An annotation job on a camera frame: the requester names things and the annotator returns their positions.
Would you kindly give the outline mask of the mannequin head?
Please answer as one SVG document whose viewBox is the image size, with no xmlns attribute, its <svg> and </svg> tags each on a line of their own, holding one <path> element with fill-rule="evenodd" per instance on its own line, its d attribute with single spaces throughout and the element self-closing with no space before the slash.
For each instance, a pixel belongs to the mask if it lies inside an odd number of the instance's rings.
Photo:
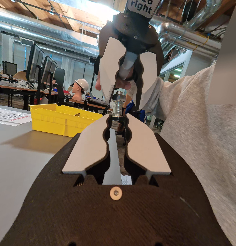
<svg viewBox="0 0 236 246">
<path fill-rule="evenodd" d="M 72 93 L 74 94 L 72 100 L 82 101 L 82 95 L 85 94 L 85 90 L 77 82 L 74 82 L 72 85 Z"/>
</svg>

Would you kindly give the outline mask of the person's right forearm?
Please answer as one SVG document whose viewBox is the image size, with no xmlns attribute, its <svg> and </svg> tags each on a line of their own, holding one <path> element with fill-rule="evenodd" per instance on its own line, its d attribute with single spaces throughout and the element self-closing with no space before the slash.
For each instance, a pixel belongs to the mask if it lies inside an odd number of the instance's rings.
<svg viewBox="0 0 236 246">
<path fill-rule="evenodd" d="M 195 75 L 184 76 L 177 81 L 163 82 L 158 77 L 156 86 L 142 110 L 154 115 L 166 126 L 181 124 L 195 125 L 216 114 L 216 105 L 208 104 L 208 93 L 215 65 Z"/>
</svg>

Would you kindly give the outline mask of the laminated paper sheet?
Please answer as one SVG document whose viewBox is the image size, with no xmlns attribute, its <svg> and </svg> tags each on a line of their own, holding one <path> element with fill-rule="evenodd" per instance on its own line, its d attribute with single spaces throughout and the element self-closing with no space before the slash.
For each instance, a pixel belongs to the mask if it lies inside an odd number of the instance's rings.
<svg viewBox="0 0 236 246">
<path fill-rule="evenodd" d="M 32 122 L 31 114 L 0 108 L 0 124 L 19 126 Z"/>
</svg>

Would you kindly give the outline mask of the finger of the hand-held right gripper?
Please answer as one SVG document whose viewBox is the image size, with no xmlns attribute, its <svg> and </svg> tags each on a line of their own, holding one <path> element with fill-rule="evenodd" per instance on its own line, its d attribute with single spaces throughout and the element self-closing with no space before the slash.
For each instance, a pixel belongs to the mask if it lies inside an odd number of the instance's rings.
<svg viewBox="0 0 236 246">
<path fill-rule="evenodd" d="M 148 102 L 157 79 L 156 54 L 145 52 L 139 55 L 134 64 L 135 91 L 134 102 L 137 109 L 142 109 Z"/>
<path fill-rule="evenodd" d="M 119 71 L 119 61 L 125 55 L 126 48 L 113 37 L 109 37 L 104 54 L 100 58 L 100 83 L 106 103 L 110 103 Z"/>
</svg>

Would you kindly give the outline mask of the steel bolt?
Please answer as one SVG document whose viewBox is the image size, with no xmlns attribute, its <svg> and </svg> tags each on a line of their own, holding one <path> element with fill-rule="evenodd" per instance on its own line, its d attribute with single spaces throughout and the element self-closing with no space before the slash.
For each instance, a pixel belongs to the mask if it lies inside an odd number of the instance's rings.
<svg viewBox="0 0 236 246">
<path fill-rule="evenodd" d="M 123 95 L 122 91 L 117 91 L 115 94 L 119 94 L 119 95 Z M 118 117 L 122 116 L 122 106 L 123 106 L 123 102 L 121 101 L 117 101 L 114 102 L 114 106 L 113 106 L 113 112 L 112 112 L 112 121 L 117 121 Z"/>
</svg>

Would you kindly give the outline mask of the small black monitor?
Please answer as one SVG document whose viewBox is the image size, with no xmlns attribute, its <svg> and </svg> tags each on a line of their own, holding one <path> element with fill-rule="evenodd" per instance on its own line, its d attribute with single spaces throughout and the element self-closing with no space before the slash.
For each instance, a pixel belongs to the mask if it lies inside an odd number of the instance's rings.
<svg viewBox="0 0 236 246">
<path fill-rule="evenodd" d="M 3 74 L 14 76 L 18 72 L 18 65 L 15 63 L 3 61 Z"/>
</svg>

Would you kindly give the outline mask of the yellow plastic bin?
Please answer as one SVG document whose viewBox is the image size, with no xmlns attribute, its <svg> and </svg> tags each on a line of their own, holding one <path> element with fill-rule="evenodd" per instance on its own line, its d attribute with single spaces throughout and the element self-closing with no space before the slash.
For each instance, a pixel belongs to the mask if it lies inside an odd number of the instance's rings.
<svg viewBox="0 0 236 246">
<path fill-rule="evenodd" d="M 30 105 L 32 129 L 74 137 L 102 114 L 57 104 Z"/>
</svg>

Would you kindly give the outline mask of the person's light sweater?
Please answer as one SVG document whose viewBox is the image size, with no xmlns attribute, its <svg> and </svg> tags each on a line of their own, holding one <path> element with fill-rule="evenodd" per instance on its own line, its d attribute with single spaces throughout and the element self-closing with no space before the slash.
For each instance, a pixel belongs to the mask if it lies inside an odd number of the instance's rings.
<svg viewBox="0 0 236 246">
<path fill-rule="evenodd" d="M 236 245 L 236 105 L 160 103 L 161 137 L 201 182 L 224 233 Z"/>
</svg>

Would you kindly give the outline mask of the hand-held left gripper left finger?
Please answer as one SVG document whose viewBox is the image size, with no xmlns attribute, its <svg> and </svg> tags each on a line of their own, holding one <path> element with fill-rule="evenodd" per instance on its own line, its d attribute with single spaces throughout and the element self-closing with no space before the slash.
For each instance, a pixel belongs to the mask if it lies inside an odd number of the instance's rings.
<svg viewBox="0 0 236 246">
<path fill-rule="evenodd" d="M 94 176 L 98 184 L 103 184 L 105 172 L 110 167 L 111 115 L 104 115 L 88 125 L 80 134 L 70 153 L 62 173 L 78 174 L 85 178 Z"/>
</svg>

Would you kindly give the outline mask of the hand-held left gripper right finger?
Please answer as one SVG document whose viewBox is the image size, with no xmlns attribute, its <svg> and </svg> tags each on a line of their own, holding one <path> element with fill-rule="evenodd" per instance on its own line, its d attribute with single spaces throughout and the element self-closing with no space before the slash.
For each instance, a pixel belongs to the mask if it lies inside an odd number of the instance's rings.
<svg viewBox="0 0 236 246">
<path fill-rule="evenodd" d="M 139 176 L 170 175 L 171 169 L 154 132 L 131 114 L 125 116 L 124 168 L 135 184 Z"/>
</svg>

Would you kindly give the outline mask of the person's right hand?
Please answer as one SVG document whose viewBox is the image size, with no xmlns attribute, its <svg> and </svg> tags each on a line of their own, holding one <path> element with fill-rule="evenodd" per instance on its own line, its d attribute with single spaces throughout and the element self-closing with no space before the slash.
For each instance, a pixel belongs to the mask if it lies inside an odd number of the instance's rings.
<svg viewBox="0 0 236 246">
<path fill-rule="evenodd" d="M 122 80 L 120 76 L 116 78 L 116 89 L 125 89 L 129 90 L 131 88 L 131 84 L 129 81 L 133 79 L 133 73 L 129 73 L 125 80 Z M 98 72 L 95 89 L 101 91 L 101 82 L 100 82 L 100 73 Z"/>
</svg>

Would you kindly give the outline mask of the white hard hat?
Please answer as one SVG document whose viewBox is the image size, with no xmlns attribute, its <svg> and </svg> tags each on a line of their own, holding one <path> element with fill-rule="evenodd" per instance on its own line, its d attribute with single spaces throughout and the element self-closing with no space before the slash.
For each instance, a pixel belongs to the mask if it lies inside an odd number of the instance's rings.
<svg viewBox="0 0 236 246">
<path fill-rule="evenodd" d="M 89 84 L 84 78 L 74 80 L 74 81 L 78 84 L 79 87 L 81 87 L 83 93 L 88 92 Z"/>
</svg>

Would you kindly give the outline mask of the brown document board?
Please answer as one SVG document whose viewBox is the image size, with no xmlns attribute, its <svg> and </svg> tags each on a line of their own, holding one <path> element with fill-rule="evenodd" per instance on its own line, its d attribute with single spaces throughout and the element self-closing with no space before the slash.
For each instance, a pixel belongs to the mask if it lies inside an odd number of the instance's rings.
<svg viewBox="0 0 236 246">
<path fill-rule="evenodd" d="M 27 81 L 27 78 L 26 78 L 26 73 L 27 73 L 27 70 L 23 70 L 23 71 L 20 71 L 20 72 L 17 72 L 13 78 L 14 79 L 19 79 L 19 80 L 23 80 L 23 81 Z"/>
</svg>

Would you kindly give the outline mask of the dark computer monitor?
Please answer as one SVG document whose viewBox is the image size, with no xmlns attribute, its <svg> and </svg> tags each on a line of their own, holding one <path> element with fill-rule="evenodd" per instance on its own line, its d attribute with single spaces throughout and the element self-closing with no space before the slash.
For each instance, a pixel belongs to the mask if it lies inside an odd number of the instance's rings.
<svg viewBox="0 0 236 246">
<path fill-rule="evenodd" d="M 41 83 L 50 85 L 50 76 L 51 74 L 54 76 L 56 68 L 57 63 L 49 56 L 46 56 L 42 66 Z"/>
<path fill-rule="evenodd" d="M 31 82 L 38 82 L 39 68 L 43 63 L 44 52 L 33 44 L 30 50 L 30 56 L 27 65 L 26 79 Z"/>
</svg>

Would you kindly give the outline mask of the silver ventilation duct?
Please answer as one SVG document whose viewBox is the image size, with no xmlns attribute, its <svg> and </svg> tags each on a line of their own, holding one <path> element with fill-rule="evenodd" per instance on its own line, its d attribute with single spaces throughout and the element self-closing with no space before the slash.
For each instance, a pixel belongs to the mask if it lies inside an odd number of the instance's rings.
<svg viewBox="0 0 236 246">
<path fill-rule="evenodd" d="M 198 32 L 187 30 L 178 24 L 163 21 L 156 31 L 162 43 L 184 48 L 207 57 L 214 57 L 219 54 L 221 42 Z"/>
<path fill-rule="evenodd" d="M 83 54 L 99 54 L 96 38 L 2 8 L 0 30 Z"/>
</svg>

